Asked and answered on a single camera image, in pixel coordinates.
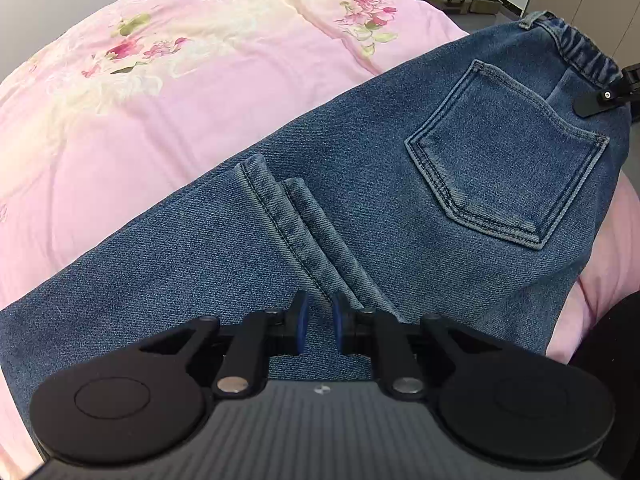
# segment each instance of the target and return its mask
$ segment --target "jeans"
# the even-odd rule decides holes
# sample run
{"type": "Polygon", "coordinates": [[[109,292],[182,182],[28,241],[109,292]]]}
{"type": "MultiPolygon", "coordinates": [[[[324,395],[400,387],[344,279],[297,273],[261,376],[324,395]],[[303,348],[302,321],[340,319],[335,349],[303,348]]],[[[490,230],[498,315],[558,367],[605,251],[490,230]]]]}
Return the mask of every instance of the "jeans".
{"type": "Polygon", "coordinates": [[[312,110],[132,220],[0,312],[18,409],[49,374],[203,314],[311,294],[277,378],[357,379],[330,295],[439,313],[542,353],[628,150],[628,106],[577,117],[615,63],[550,14],[488,28],[312,110]]]}

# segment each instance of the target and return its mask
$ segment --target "belt loop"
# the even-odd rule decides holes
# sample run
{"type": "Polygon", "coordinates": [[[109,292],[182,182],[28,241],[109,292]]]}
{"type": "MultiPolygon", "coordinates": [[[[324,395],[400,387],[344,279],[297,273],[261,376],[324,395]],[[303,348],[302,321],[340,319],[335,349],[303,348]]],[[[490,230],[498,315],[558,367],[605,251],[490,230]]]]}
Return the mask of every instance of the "belt loop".
{"type": "Polygon", "coordinates": [[[534,22],[541,18],[546,20],[548,16],[552,16],[551,12],[548,12],[548,10],[536,10],[535,12],[530,12],[521,19],[518,26],[524,30],[529,30],[533,26],[534,22]]]}

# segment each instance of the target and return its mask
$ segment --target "bed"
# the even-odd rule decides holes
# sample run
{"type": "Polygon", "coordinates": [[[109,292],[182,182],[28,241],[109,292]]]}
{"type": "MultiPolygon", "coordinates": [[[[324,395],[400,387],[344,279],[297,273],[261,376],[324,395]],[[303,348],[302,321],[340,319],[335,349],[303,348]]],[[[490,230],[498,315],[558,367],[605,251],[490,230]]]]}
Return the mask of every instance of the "bed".
{"type": "MultiPolygon", "coordinates": [[[[464,35],[417,0],[119,0],[99,10],[0,85],[0,309],[293,118],[464,35]]],[[[549,357],[567,362],[640,287],[637,218],[621,174],[549,357]]],[[[0,478],[41,461],[0,376],[0,478]]]]}

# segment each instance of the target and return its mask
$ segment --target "gray ribbed panel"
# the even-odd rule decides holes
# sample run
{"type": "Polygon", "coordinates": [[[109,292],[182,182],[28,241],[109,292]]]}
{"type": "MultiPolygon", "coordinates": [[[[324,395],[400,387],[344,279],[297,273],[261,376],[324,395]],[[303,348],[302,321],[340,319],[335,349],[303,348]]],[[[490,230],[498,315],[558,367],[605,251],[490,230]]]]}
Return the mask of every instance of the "gray ribbed panel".
{"type": "Polygon", "coordinates": [[[374,383],[270,381],[257,397],[221,403],[185,446],[145,464],[88,470],[49,462],[34,480],[610,480],[593,463],[510,471],[467,454],[421,404],[374,383]]]}

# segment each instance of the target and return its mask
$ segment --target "black fabric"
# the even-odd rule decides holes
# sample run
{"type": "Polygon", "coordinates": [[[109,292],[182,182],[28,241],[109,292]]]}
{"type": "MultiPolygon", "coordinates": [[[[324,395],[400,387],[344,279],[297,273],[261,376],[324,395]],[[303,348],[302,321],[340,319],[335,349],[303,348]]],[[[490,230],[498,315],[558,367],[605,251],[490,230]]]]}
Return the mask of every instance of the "black fabric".
{"type": "Polygon", "coordinates": [[[581,343],[570,364],[599,378],[616,403],[616,420],[598,455],[607,472],[640,478],[640,292],[614,306],[581,343]]]}

